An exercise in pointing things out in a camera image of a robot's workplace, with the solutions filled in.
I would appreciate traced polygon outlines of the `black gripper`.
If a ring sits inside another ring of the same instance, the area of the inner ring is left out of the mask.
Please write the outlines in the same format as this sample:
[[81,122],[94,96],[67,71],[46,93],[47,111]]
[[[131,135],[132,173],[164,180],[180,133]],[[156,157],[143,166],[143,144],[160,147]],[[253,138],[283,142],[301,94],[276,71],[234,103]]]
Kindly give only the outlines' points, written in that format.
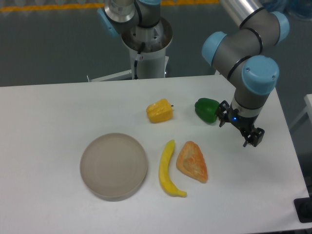
[[257,109],[234,109],[225,100],[218,105],[215,111],[215,116],[220,122],[219,127],[230,122],[240,131],[245,139],[243,147],[246,147],[248,144],[256,147],[263,139],[265,131],[254,127],[254,122],[258,115],[259,111]]

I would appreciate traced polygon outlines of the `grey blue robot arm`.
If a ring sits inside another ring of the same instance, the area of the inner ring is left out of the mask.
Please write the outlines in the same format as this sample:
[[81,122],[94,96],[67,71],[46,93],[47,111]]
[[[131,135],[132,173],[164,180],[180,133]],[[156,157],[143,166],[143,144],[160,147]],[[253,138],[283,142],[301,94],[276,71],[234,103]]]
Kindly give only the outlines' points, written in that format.
[[[107,0],[97,10],[107,32],[121,35],[128,48],[133,79],[165,76],[165,51],[173,32],[160,15],[160,4],[158,0]],[[262,52],[284,40],[290,25],[284,14],[268,12],[257,0],[223,0],[221,5],[239,31],[231,36],[211,34],[201,54],[235,87],[235,93],[231,103],[213,102],[203,120],[229,122],[241,132],[245,144],[257,146],[265,132],[254,123],[279,78],[278,65]]]

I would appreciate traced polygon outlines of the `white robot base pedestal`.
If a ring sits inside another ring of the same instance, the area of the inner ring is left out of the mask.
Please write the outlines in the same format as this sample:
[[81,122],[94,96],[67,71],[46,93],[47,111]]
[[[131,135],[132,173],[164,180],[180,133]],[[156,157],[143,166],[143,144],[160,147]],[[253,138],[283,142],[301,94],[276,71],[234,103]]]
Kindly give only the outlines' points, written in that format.
[[165,77],[169,59],[166,49],[173,38],[172,27],[165,18],[161,17],[151,28],[135,26],[121,38],[129,50],[131,69],[94,78],[91,82]]

